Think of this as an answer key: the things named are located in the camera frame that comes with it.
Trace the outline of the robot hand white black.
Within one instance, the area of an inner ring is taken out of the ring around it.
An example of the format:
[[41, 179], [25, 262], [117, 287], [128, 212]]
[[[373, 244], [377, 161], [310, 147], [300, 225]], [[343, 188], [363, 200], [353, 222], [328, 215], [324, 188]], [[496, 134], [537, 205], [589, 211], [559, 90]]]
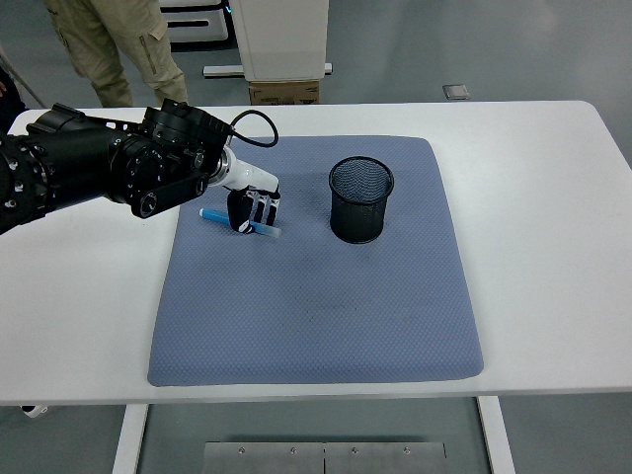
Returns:
[[275, 227], [280, 201], [278, 178], [252, 164], [238, 159], [228, 148], [227, 172], [223, 187], [229, 190], [228, 219], [231, 228], [240, 233], [263, 231], [264, 235], [278, 237]]

